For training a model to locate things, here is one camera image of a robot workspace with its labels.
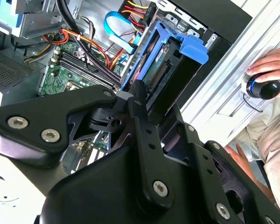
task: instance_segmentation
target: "black bracket hole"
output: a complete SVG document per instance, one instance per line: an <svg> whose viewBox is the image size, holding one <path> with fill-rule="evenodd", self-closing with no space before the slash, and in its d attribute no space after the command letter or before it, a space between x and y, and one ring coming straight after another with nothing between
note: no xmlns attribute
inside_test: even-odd
<svg viewBox="0 0 280 224"><path fill-rule="evenodd" d="M155 149L154 144L149 143L148 146L149 146L151 149Z"/></svg>
<svg viewBox="0 0 280 224"><path fill-rule="evenodd" d="M111 122L112 127L118 127L121 125L121 120L115 119L114 121Z"/></svg>
<svg viewBox="0 0 280 224"><path fill-rule="evenodd" d="M186 162L186 163L190 163L190 160L188 157L184 158L182 161Z"/></svg>

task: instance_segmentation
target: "green circuit board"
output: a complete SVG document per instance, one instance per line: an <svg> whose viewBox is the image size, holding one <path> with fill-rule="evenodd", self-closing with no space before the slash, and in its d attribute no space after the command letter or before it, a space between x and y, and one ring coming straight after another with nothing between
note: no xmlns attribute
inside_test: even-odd
<svg viewBox="0 0 280 224"><path fill-rule="evenodd" d="M67 52L71 55L74 54L75 51L79 51L79 46L75 42L68 42L66 44L61 45L60 51ZM102 55L93 52L93 55L101 62L104 62L105 59ZM114 72L119 74L120 71L123 70L122 64L117 64L114 67ZM40 96L47 96L52 94L61 93L64 91L72 90L87 86L95 85L91 81L82 78L76 73L71 72L70 70L67 70L63 68L62 66L59 66L58 64L54 64L53 67L48 66L46 74L44 74L44 81L42 83L42 86L40 87L39 94ZM68 88L67 84L71 82L71 85L74 85L74 88Z"/></svg>
<svg viewBox="0 0 280 224"><path fill-rule="evenodd" d="M79 88L94 85L94 83L89 80L84 79L75 73L71 73L61 66L55 66L54 68L48 69L40 95L46 96L67 91L66 88L68 82L76 84Z"/></svg>

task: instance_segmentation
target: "black metal arm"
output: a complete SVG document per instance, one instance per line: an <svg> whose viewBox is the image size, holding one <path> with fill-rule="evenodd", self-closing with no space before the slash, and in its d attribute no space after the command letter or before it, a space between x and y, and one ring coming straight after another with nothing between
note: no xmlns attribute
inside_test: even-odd
<svg viewBox="0 0 280 224"><path fill-rule="evenodd" d="M98 130L111 133L109 154L51 190L41 223L280 223L269 199L218 143L200 142L177 106L158 128L149 122L141 81L117 96L93 86L0 107L0 154L52 168L69 144Z"/></svg>

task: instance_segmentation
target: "yellow wire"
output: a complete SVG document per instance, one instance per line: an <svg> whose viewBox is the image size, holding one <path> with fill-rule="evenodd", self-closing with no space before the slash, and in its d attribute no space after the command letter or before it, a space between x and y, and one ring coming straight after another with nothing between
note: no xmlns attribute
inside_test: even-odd
<svg viewBox="0 0 280 224"><path fill-rule="evenodd" d="M121 11L122 13L131 13L131 14L134 14L134 15L136 15L136 16L138 16L138 17L140 17L140 18L144 18L143 16L141 16L141 15L139 15L139 14L137 14L137 13L134 13L134 12L132 12L132 11L130 11L130 10L123 10L123 11Z"/></svg>
<svg viewBox="0 0 280 224"><path fill-rule="evenodd" d="M96 42L94 42L93 40L91 40L91 39L89 39L89 38L87 38L87 37L85 37L85 36L82 36L82 35L78 35L78 34L76 34L76 33L73 33L73 32L71 32L70 30L67 30L67 29L63 29L63 31L65 31L65 32L67 32L67 33L69 33L69 34L72 34L72 35L74 35L74 36L76 36L76 37L80 37L80 39L82 39L82 40L85 40L85 41L87 41L87 42L89 42L89 43L91 43L91 44L93 44L95 47L97 47L97 48L100 48L100 46L96 43Z"/></svg>
<svg viewBox="0 0 280 224"><path fill-rule="evenodd" d="M131 25L134 27L134 29L135 29L138 33L141 33L141 34L142 34L142 32L139 31L132 23L131 23Z"/></svg>
<svg viewBox="0 0 280 224"><path fill-rule="evenodd" d="M122 50L122 51L118 54L118 56L115 58L115 60L113 61L113 63L112 63L111 66L110 66L110 69L112 69L112 68L114 67L114 65L116 64L116 62L119 60L120 56L122 55L123 51L124 51L124 50Z"/></svg>
<svg viewBox="0 0 280 224"><path fill-rule="evenodd" d="M131 1L127 1L128 3L130 3L132 6L135 6L135 7L138 7L138 8L143 8L143 9L148 9L148 6L140 6L140 5L137 5L135 3L132 3Z"/></svg>
<svg viewBox="0 0 280 224"><path fill-rule="evenodd" d="M49 49L50 46L51 46L51 45L48 44L47 47L46 47L44 50L42 50L41 52L39 52L39 53L36 54L35 56L40 56L40 55L42 55L47 49ZM27 61L32 60L32 59L34 59L34 58L32 58L32 57L26 58L26 59L24 60L24 62L27 62Z"/></svg>
<svg viewBox="0 0 280 224"><path fill-rule="evenodd" d="M133 39L131 39L131 40L129 41L129 43L132 43L134 40L135 40L135 38L133 37ZM118 54L118 56L115 58L115 60L114 60L113 63L111 64L110 69L112 69L112 68L114 67L114 65L115 65L116 62L120 59L120 56L122 55L123 52L124 52L124 50L122 50L122 51Z"/></svg>

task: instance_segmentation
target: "black panel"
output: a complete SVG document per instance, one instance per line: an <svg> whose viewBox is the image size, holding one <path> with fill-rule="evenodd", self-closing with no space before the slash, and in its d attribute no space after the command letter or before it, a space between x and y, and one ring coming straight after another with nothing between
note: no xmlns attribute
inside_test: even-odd
<svg viewBox="0 0 280 224"><path fill-rule="evenodd" d="M234 43L252 17L230 0L171 0L215 33Z"/></svg>
<svg viewBox="0 0 280 224"><path fill-rule="evenodd" d="M180 97L177 100L177 103L180 108L188 101L188 99L193 95L196 89L201 85L205 78L210 74L214 67L219 63L221 58L226 54L228 49L231 47L231 44L223 38L218 38L213 44L210 51L207 53L209 60L204 64L196 76L192 78L188 86L182 92Z"/></svg>

